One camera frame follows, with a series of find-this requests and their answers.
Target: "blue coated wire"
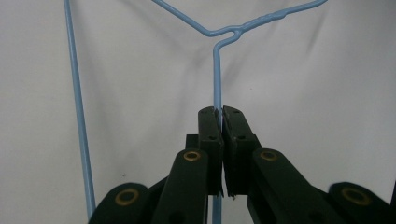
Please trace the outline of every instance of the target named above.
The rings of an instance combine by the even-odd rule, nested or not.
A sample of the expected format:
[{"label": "blue coated wire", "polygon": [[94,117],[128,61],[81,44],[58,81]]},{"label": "blue coated wire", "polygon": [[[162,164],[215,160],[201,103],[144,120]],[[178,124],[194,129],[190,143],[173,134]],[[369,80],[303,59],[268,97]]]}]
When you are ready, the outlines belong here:
[{"label": "blue coated wire", "polygon": [[[271,21],[278,21],[283,18],[285,18],[288,14],[295,13],[295,12],[300,12],[304,11],[313,7],[318,7],[325,3],[327,0],[316,0],[313,2],[305,3],[299,6],[295,7],[288,7],[281,9],[279,11],[261,16],[255,20],[245,22],[242,25],[231,25],[231,26],[226,26],[218,30],[210,31],[207,30],[204,26],[199,24],[198,22],[194,21],[187,15],[183,14],[176,8],[170,6],[169,4],[165,3],[163,0],[152,0],[156,4],[160,5],[163,7],[165,10],[169,11],[170,13],[174,14],[176,17],[179,19],[183,20],[186,22],[188,25],[190,25],[192,28],[197,30],[203,35],[212,37],[212,36],[218,36],[218,35],[223,35],[226,33],[233,33],[231,37],[228,37],[226,39],[221,40],[219,43],[215,45],[213,48],[213,72],[214,72],[214,82],[213,82],[213,87],[214,87],[214,107],[219,111],[220,116],[219,116],[219,124],[222,122],[222,113],[221,113],[221,66],[220,66],[220,50],[221,48],[232,44],[233,42],[237,41],[241,35],[244,32],[247,32],[251,29],[254,29],[258,26],[264,25],[268,22]],[[221,197],[220,196],[215,196],[213,198],[213,213],[212,213],[212,223],[213,224],[220,224],[221,223]]]},{"label": "blue coated wire", "polygon": [[69,42],[70,63],[72,68],[73,88],[76,102],[76,113],[78,123],[79,149],[81,153],[82,174],[84,177],[85,200],[87,204],[87,215],[90,218],[95,210],[95,197],[93,193],[92,172],[90,153],[88,150],[88,139],[85,128],[84,107],[82,104],[81,87],[79,83],[78,60],[76,43],[73,32],[73,22],[69,0],[64,0],[64,13],[66,16],[67,37]]}]

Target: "screw hole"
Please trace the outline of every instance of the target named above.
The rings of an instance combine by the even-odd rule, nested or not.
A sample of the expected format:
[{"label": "screw hole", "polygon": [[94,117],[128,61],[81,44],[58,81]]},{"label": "screw hole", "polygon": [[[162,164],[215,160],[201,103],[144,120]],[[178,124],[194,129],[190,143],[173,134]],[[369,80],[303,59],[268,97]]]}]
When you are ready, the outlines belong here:
[{"label": "screw hole", "polygon": [[196,151],[189,151],[184,153],[183,157],[186,161],[198,161],[201,159],[201,154]]},{"label": "screw hole", "polygon": [[116,196],[116,204],[119,206],[127,206],[134,203],[139,197],[139,191],[136,189],[124,189]]},{"label": "screw hole", "polygon": [[260,157],[266,161],[276,161],[277,155],[272,151],[264,151],[260,154]]},{"label": "screw hole", "polygon": [[345,199],[357,205],[366,206],[372,202],[371,198],[359,189],[343,188],[341,193]]}]

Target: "black plastic part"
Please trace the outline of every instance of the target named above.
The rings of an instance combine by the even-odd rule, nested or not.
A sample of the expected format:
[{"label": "black plastic part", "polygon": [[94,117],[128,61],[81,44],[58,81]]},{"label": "black plastic part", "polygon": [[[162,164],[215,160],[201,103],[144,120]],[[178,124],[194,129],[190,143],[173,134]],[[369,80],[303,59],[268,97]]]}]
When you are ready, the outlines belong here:
[{"label": "black plastic part", "polygon": [[199,148],[198,141],[199,141],[198,134],[187,134],[185,148]]},{"label": "black plastic part", "polygon": [[248,194],[251,154],[260,146],[244,114],[223,107],[224,171],[229,196]]},{"label": "black plastic part", "polygon": [[247,208],[255,224],[276,224],[275,214],[255,182],[250,183]]},{"label": "black plastic part", "polygon": [[259,148],[252,157],[255,184],[277,223],[345,223],[282,153]]},{"label": "black plastic part", "polygon": [[393,209],[393,212],[396,213],[396,181],[393,187],[392,199],[390,200],[390,207]]},{"label": "black plastic part", "polygon": [[149,218],[149,190],[143,185],[128,183],[106,195],[89,224],[146,224]]},{"label": "black plastic part", "polygon": [[202,224],[207,216],[208,157],[198,149],[177,154],[152,224]]},{"label": "black plastic part", "polygon": [[352,183],[333,184],[329,202],[350,223],[396,223],[391,207],[370,190]]},{"label": "black plastic part", "polygon": [[223,145],[219,129],[219,111],[213,106],[200,110],[198,112],[198,146],[209,157],[208,192],[210,195],[222,193]]},{"label": "black plastic part", "polygon": [[158,201],[160,200],[161,194],[163,193],[163,188],[165,187],[166,180],[168,177],[162,179],[160,182],[153,185],[148,189],[149,193],[149,213],[154,214],[155,209],[157,208]]}]

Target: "white wall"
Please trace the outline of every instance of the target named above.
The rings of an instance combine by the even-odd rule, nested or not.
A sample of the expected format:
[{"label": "white wall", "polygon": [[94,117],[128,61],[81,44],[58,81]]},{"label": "white wall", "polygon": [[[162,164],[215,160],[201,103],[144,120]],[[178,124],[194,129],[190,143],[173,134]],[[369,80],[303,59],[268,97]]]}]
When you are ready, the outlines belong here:
[{"label": "white wall", "polygon": [[[296,1],[169,3],[209,29]],[[71,1],[96,201],[171,168],[212,105],[212,47],[151,1]],[[330,0],[221,51],[223,103],[323,190],[389,202],[396,174],[396,2]],[[0,223],[86,223],[63,1],[0,7]],[[251,223],[246,198],[224,223]]]}]

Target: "bent wire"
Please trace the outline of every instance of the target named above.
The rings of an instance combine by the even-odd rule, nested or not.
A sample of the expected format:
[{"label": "bent wire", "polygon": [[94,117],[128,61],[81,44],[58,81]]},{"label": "bent wire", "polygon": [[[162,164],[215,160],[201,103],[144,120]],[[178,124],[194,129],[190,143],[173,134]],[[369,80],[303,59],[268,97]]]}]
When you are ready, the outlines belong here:
[{"label": "bent wire", "polygon": [[67,37],[69,42],[70,63],[72,68],[73,89],[76,103],[79,149],[81,153],[82,175],[84,177],[85,200],[87,215],[90,218],[95,210],[95,196],[93,193],[92,171],[90,153],[88,150],[87,131],[85,128],[84,107],[82,104],[81,87],[79,83],[78,60],[76,43],[73,32],[73,22],[69,0],[64,0],[64,13],[66,16]]},{"label": "bent wire", "polygon": [[[254,29],[258,26],[264,25],[265,23],[271,22],[271,21],[278,21],[283,18],[285,18],[288,14],[295,13],[295,12],[300,12],[304,11],[313,7],[318,7],[325,3],[327,0],[316,0],[313,2],[305,3],[299,6],[295,7],[288,7],[285,9],[281,9],[279,11],[261,16],[257,19],[254,19],[252,21],[248,21],[243,23],[242,25],[231,25],[231,26],[226,26],[218,30],[210,31],[207,30],[204,26],[199,24],[198,22],[194,21],[187,15],[183,14],[176,8],[170,6],[169,4],[165,3],[163,0],[152,0],[156,4],[160,5],[163,7],[165,10],[169,11],[170,13],[174,14],[176,17],[179,19],[183,20],[186,22],[188,25],[190,25],[192,28],[197,30],[203,35],[212,37],[212,36],[218,36],[218,35],[223,35],[226,33],[233,33],[231,37],[225,38],[223,40],[220,40],[215,47],[213,48],[213,72],[214,72],[214,82],[213,82],[213,89],[214,89],[214,107],[220,112],[220,117],[219,117],[219,124],[221,124],[221,67],[220,67],[220,50],[224,46],[227,46],[229,44],[232,44],[236,40],[238,40],[241,35],[244,32],[247,32],[251,29]],[[220,224],[221,223],[221,197],[214,197],[213,198],[213,213],[212,213],[212,222],[214,224]]]}]

